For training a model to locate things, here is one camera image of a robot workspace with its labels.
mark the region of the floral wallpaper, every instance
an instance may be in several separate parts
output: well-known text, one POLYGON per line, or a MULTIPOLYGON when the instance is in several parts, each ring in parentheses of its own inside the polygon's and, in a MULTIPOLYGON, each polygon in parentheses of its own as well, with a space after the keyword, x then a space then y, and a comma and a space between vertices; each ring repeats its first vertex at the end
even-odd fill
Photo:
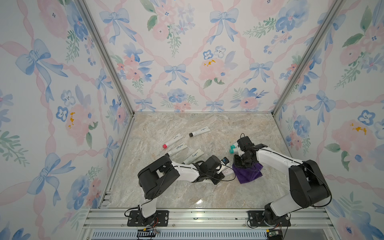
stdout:
POLYGON ((384 239, 383 72, 384 1, 347 0, 275 115, 293 157, 319 164, 343 240, 384 239))
POLYGON ((333 0, 86 2, 135 111, 268 112, 333 0))
POLYGON ((77 239, 129 115, 71 0, 6 0, 0 240, 77 239))

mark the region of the wire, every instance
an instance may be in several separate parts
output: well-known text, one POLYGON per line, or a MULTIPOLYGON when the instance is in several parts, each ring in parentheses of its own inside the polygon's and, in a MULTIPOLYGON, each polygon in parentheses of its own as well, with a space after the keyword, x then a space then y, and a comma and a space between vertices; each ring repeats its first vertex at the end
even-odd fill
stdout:
POLYGON ((202 174, 204 174, 204 175, 206 175, 206 176, 208 176, 208 177, 210 177, 210 178, 212 178, 212 179, 218 180, 218 181, 230 182, 230 181, 233 181, 233 180, 236 179, 236 174, 235 174, 235 177, 234 177, 233 179, 231 179, 231 180, 221 180, 221 179, 217 179, 217 178, 211 177, 211 176, 209 176, 208 174, 205 174, 205 173, 201 172, 201 171, 198 170, 198 169, 195 169, 195 170, 197 170, 199 173, 202 173, 202 174))
POLYGON ((258 228, 258 227, 261 226, 261 224, 263 223, 264 219, 265 219, 265 216, 264 216, 263 219, 260 221, 260 223, 259 223, 259 225, 258 225, 257 227, 251 227, 251 226, 248 224, 248 223, 249 223, 249 219, 248 219, 248 220, 247 220, 247 225, 248 225, 249 228, 252 228, 252 229, 258 228))
POLYGON ((126 210, 125 213, 124 213, 124 216, 129 217, 129 215, 126 215, 126 213, 127 213, 129 210, 132 210, 132 209, 139 209, 139 206, 137 206, 137 207, 133 207, 133 208, 130 208, 130 209, 126 210))
POLYGON ((270 228, 269 230, 273 230, 273 229, 277 228, 279 225, 280 225, 280 223, 278 223, 274 228, 270 228))
POLYGON ((289 221, 290 221, 290 220, 291 220, 291 214, 289 214, 289 219, 288 219, 287 229, 285 230, 285 234, 284 234, 284 236, 283 236, 283 239, 282 239, 282 240, 284 240, 285 236, 287 236, 287 231, 288 231, 288 227, 289 227, 289 221))
POLYGON ((275 154, 277 154, 277 155, 279 155, 279 156, 281 156, 281 157, 283 157, 283 158, 286 158, 286 159, 288 159, 288 160, 290 160, 290 161, 292 161, 292 162, 295 162, 295 163, 300 164, 301 166, 303 166, 304 168, 306 168, 308 171, 310 171, 313 175, 315 175, 315 177, 317 177, 322 183, 324 183, 324 186, 328 189, 328 191, 329 191, 329 195, 330 195, 330 197, 331 197, 331 198, 329 199, 329 202, 328 202, 327 204, 325 204, 325 205, 322 205, 322 206, 314 206, 314 205, 311 205, 311 207, 325 207, 325 206, 328 206, 328 205, 331 203, 331 201, 332 201, 332 192, 331 192, 331 189, 328 187, 327 183, 325 183, 321 178, 319 178, 314 172, 312 172, 310 169, 308 169, 308 168, 307 168, 306 166, 304 166, 302 163, 297 162, 297 161, 295 161, 295 160, 293 160, 293 159, 291 159, 291 158, 285 157, 285 156, 279 154, 278 152, 270 151, 270 150, 268 150, 268 149, 261 149, 261 150, 265 150, 265 151, 268 151, 268 152, 275 153, 275 154))

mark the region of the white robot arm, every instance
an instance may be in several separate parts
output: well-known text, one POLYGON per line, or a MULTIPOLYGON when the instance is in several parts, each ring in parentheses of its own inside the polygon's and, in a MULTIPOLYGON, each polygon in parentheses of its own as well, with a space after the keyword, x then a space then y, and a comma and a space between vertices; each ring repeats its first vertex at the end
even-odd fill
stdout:
MULTIPOLYGON (((290 193, 265 205, 264 219, 269 225, 280 222, 287 213, 306 208, 314 204, 327 202, 331 192, 325 179, 312 160, 301 161, 273 151, 264 144, 254 145, 245 136, 238 141, 238 155, 234 155, 234 164, 239 168, 252 168, 260 162, 267 164, 289 177, 290 193)), ((217 168, 220 160, 212 155, 206 161, 194 164, 178 164, 164 155, 139 174, 139 184, 143 190, 142 202, 139 205, 142 222, 149 225, 156 215, 156 198, 161 195, 174 181, 189 182, 212 181, 218 184, 224 175, 217 168)))

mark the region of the mounting plate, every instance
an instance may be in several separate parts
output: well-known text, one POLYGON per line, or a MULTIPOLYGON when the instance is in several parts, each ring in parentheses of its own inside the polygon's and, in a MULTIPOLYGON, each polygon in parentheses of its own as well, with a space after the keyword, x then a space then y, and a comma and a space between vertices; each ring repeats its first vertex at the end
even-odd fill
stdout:
MULTIPOLYGON (((168 217, 169 217, 169 211, 166 210, 157 210, 154 215, 151 217, 158 218, 158 223, 156 224, 157 227, 167 227, 168 226, 168 217)), ((144 225, 142 219, 141 219, 141 212, 139 210, 132 210, 129 213, 129 220, 127 223, 127 226, 129 227, 143 227, 144 225)))
MULTIPOLYGON (((263 213, 264 211, 248 211, 248 218, 249 218, 249 223, 251 227, 275 227, 276 225, 268 225, 265 221, 263 221, 261 224, 261 220, 263 219, 263 213)), ((281 226, 282 227, 290 227, 291 222, 289 222, 285 217, 288 217, 288 215, 284 215, 281 218, 281 226)))

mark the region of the aluminum frame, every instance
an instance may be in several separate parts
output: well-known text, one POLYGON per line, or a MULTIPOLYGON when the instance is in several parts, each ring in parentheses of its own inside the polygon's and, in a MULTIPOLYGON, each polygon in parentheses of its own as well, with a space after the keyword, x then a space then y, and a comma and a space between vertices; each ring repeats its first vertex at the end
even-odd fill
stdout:
POLYGON ((128 96, 124 91, 124 88, 119 80, 119 77, 117 76, 115 68, 113 67, 114 65, 112 63, 111 58, 109 57, 108 50, 105 47, 103 40, 101 39, 101 35, 99 33, 99 30, 96 27, 96 24, 93 20, 91 12, 89 11, 87 3, 85 2, 85 0, 75 0, 74 2, 77 8, 79 9, 81 16, 83 17, 85 25, 87 26, 90 34, 93 37, 93 42, 95 43, 97 49, 99 50, 101 58, 105 62, 105 65, 106 65, 105 67, 108 70, 109 74, 111 75, 112 81, 115 84, 116 89, 121 96, 122 102, 128 109, 129 115, 133 117, 133 114, 134 114, 133 108, 129 103, 128 96))
MULTIPOLYGON (((168 227, 158 227, 161 230, 196 230, 196 229, 235 229, 248 231, 249 210, 263 209, 159 209, 169 211, 168 227)), ((127 227, 128 218, 124 216, 126 209, 91 209, 83 226, 79 239, 91 239, 97 229, 130 229, 142 227, 127 227)), ((334 226, 325 209, 301 209, 291 213, 289 229, 323 229, 329 239, 339 239, 334 226)))
POLYGON ((326 16, 324 17, 323 23, 318 28, 317 32, 315 33, 313 37, 313 41, 310 44, 310 46, 305 51, 301 61, 299 62, 296 70, 293 72, 292 77, 290 81, 288 82, 287 86, 285 86, 279 100, 277 101, 275 107, 272 110, 273 116, 275 116, 279 110, 282 108, 286 98, 288 97, 289 93, 291 92, 292 88, 295 86, 298 78, 301 76, 302 72, 304 71, 305 67, 308 65, 309 61, 311 60, 312 56, 314 55, 315 51, 317 50, 318 46, 320 45, 320 42, 325 37, 325 35, 328 33, 328 30, 331 28, 332 23, 335 21, 338 13, 341 10, 341 7, 344 5, 346 0, 335 0, 332 4, 332 6, 329 8, 326 16))

